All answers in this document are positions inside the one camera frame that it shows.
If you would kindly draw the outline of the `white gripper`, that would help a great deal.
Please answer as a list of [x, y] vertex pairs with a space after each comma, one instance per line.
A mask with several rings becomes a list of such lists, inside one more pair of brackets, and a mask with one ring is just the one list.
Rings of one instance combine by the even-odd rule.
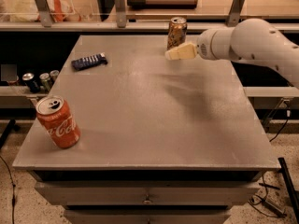
[[197, 50], [193, 43], [186, 42], [168, 50], [165, 58], [167, 60], [194, 59], [198, 52], [206, 60], [229, 60], [232, 32], [231, 28], [208, 29], [197, 37]]

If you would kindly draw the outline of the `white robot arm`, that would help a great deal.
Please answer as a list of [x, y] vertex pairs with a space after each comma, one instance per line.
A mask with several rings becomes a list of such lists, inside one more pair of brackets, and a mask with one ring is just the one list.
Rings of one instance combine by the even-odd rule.
[[228, 60], [269, 67], [299, 88], [299, 47], [267, 21], [248, 19], [236, 27], [208, 29], [195, 44], [184, 42], [165, 53], [167, 60]]

